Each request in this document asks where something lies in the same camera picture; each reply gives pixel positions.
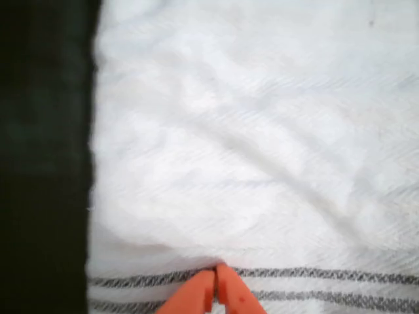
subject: black surface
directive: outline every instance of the black surface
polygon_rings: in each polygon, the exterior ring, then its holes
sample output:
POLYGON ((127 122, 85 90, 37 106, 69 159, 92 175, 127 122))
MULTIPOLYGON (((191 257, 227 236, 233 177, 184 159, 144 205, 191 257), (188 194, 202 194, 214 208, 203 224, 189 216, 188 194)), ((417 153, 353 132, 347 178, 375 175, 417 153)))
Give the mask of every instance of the black surface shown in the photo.
POLYGON ((98 9, 99 0, 0 3, 2 313, 86 311, 98 9))

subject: fabric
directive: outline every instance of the fabric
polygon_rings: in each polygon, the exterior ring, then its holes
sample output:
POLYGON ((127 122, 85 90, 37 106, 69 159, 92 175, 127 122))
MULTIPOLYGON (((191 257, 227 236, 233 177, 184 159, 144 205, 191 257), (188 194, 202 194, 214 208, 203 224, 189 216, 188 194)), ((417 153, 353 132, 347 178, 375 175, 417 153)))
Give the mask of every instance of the fabric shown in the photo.
POLYGON ((418 12, 106 0, 90 312, 226 262, 268 313, 419 313, 418 12))

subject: striped border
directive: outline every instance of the striped border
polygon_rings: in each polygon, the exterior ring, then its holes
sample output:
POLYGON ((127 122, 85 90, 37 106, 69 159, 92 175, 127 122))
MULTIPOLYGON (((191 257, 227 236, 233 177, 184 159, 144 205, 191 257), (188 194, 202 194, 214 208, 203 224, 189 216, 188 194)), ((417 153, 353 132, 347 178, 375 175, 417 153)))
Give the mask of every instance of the striped border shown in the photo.
MULTIPOLYGON (((364 281, 371 283, 391 283, 397 285, 419 286, 419 276, 396 273, 370 273, 357 270, 322 270, 319 268, 235 268, 241 277, 293 277, 320 278, 343 281, 364 281)), ((190 279, 200 270, 173 271, 162 275, 135 275, 120 278, 89 278, 93 287, 103 288, 139 288, 181 283, 190 279)))
MULTIPOLYGON (((397 298, 382 298, 364 296, 362 294, 309 291, 253 291, 258 300, 266 301, 307 301, 318 300, 337 305, 355 307, 358 309, 371 309, 388 313, 419 313, 419 301, 397 298)), ((116 303, 100 300, 90 300, 89 307, 96 311, 116 314, 149 314, 154 313, 164 302, 130 302, 116 303)))

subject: white cloth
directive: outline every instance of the white cloth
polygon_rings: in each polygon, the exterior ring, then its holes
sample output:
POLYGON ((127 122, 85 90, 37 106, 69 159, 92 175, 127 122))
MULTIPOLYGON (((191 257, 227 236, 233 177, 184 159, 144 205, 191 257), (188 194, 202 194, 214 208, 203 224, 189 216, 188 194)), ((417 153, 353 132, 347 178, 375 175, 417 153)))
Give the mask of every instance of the white cloth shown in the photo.
POLYGON ((91 313, 220 261, 269 313, 419 313, 418 9, 105 0, 91 313))

